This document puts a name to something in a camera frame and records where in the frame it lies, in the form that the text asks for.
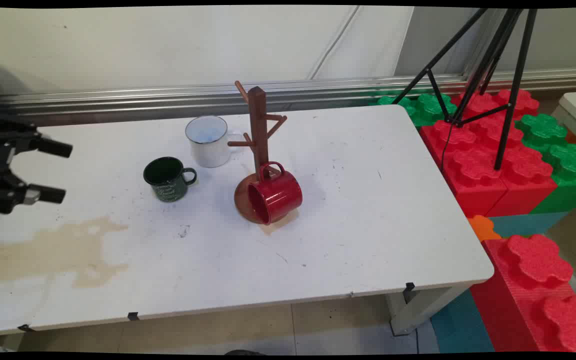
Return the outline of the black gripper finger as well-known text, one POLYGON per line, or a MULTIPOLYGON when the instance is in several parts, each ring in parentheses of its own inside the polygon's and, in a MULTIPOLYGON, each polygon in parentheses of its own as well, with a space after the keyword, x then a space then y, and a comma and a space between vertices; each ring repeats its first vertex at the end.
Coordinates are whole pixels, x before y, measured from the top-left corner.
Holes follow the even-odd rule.
POLYGON ((15 155, 30 151, 69 158, 73 146, 42 134, 34 123, 12 115, 0 115, 0 172, 10 170, 15 155))
POLYGON ((12 172, 0 172, 0 214, 11 214, 18 205, 36 202, 61 204, 65 196, 64 189, 27 183, 12 172))

